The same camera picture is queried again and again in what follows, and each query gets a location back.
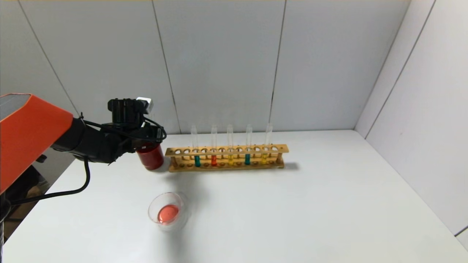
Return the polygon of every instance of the white table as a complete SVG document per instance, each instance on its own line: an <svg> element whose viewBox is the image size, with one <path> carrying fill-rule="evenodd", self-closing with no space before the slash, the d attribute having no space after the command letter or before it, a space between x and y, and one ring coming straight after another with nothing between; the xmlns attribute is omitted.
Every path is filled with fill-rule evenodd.
<svg viewBox="0 0 468 263"><path fill-rule="evenodd" d="M209 135L199 141L209 144ZM468 252L356 132L276 132L273 141L289 146L285 169L175 174L164 171L167 161L150 172L136 154L93 163L85 191L36 205L6 242L4 262L468 262ZM190 135L173 135L163 150L189 145ZM49 192L76 189L84 178L83 163L74 161ZM163 233L147 217L152 199L168 191L190 199L180 233Z"/></svg>

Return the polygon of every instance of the test tube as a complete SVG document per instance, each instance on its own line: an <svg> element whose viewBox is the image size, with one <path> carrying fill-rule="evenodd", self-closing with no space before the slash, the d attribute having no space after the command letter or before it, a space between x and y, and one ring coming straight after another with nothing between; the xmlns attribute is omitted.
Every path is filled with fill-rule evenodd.
<svg viewBox="0 0 468 263"><path fill-rule="evenodd" d="M268 123L266 126L266 131L265 131L265 144L263 145L263 150L267 151L268 150L268 145L271 143L271 134L273 133L273 125L271 123ZM262 164L266 164L268 153L262 154Z"/></svg>
<svg viewBox="0 0 468 263"><path fill-rule="evenodd" d="M227 143L228 143L228 151L229 151L229 155L227 156L227 163L229 165L234 165L234 160L233 160L233 151L234 151L234 142L233 142L233 133L234 133L234 130L233 130L233 126L232 125L228 125L227 126Z"/></svg>
<svg viewBox="0 0 468 263"><path fill-rule="evenodd" d="M195 125L192 125L192 129L190 130L192 133L192 147L193 151L198 153L198 134L197 134L197 127ZM200 156L195 155L195 166L200 167Z"/></svg>
<svg viewBox="0 0 468 263"><path fill-rule="evenodd" d="M211 151L216 152L216 137L218 135L218 128L215 124L211 126ZM211 155L211 166L217 166L218 163L216 162L216 154Z"/></svg>
<svg viewBox="0 0 468 263"><path fill-rule="evenodd" d="M247 152L252 150L252 125L247 125L246 129L246 139L245 139L245 145L247 147ZM250 154L246 153L245 154L245 165L250 165Z"/></svg>

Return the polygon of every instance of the red cup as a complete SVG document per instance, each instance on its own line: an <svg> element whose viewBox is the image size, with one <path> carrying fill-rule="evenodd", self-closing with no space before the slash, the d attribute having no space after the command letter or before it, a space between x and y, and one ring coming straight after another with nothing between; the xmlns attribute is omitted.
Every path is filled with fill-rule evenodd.
<svg viewBox="0 0 468 263"><path fill-rule="evenodd" d="M147 170L154 170L164 163L161 145L157 144L153 147L146 147L145 149L137 150L138 157L141 163Z"/></svg>

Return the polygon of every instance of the black cable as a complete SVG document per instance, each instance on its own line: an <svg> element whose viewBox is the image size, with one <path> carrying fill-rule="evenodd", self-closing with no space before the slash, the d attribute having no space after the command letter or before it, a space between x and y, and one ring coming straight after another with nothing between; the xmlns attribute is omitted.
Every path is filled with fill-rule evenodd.
<svg viewBox="0 0 468 263"><path fill-rule="evenodd" d="M119 130L116 130L116 129L112 129L112 128L107 127L107 126L102 125L102 124L97 124L97 123L90 122L90 121L85 121L85 120L83 120L83 121L84 121L84 123L86 123L86 124L88 124L90 126L94 126L94 127L98 127L98 128L104 129L104 130L108 130L108 131L110 131L112 133L119 134L119 135L122 135L122 136L125 136L125 137L129 137L131 139L145 140L145 141L161 141L161 140L164 140L167 137L166 131L164 130L164 128L162 126L159 126L159 128L161 128L161 130L162 130L162 132L164 134L164 137L161 138L161 139L158 139L158 138L151 138L151 137L144 138L144 137L132 136L129 133L126 133L124 131L119 131Z"/></svg>
<svg viewBox="0 0 468 263"><path fill-rule="evenodd" d="M12 222L12 223L21 223L23 222L23 219L21 218L5 218L5 220L3 220L4 222Z"/></svg>
<svg viewBox="0 0 468 263"><path fill-rule="evenodd" d="M153 120L151 120L151 119L148 119L148 118L146 118L146 117L145 117L145 120L146 120L147 122L150 122L150 123L156 125L157 127L159 127L159 128L162 130L162 133L164 134L164 137L162 138L162 140L164 140L165 138L168 137L168 134L166 133L166 130L164 129L164 127L162 127L161 125L159 125L159 123L157 123L157 122L155 122L155 121L153 121Z"/></svg>
<svg viewBox="0 0 468 263"><path fill-rule="evenodd" d="M21 204L25 204L25 203L29 203L29 202L35 202L35 201L39 201L39 200L43 200L43 199L47 199L47 198L51 198L51 197L73 195L73 194L77 194L77 193L85 190L86 187L89 184L89 179L91 178L91 174L90 174L90 171L89 171L88 157L84 157L83 162L85 163L86 181L85 181L85 184L83 186L81 186L80 188L78 188L76 190L56 192L56 193L41 195L41 196L38 196L38 197L31 197L31 198L25 198L25 199L20 199L20 200L16 200L16 201L11 201L10 202L11 205L21 205Z"/></svg>

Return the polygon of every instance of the wooden test tube rack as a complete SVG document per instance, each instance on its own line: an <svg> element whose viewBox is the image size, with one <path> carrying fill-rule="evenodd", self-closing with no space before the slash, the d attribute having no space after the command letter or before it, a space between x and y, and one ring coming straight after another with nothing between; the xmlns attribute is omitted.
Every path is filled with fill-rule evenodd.
<svg viewBox="0 0 468 263"><path fill-rule="evenodd" d="M218 171L218 170L250 170L284 168L283 153L288 153L286 144L270 144L268 150L263 145L253 145L247 151L246 145L237 145L229 152L228 146L220 146L212 151L211 147L199 147L194 152L192 147L168 148L166 156L171 158L169 172L183 171ZM250 165L245 164L245 154L250 154ZM262 163L262 155L267 154L266 164ZM217 165L211 165L211 156L217 156ZM228 155L233 156L233 165L228 163ZM200 156L200 167L195 166L195 156Z"/></svg>

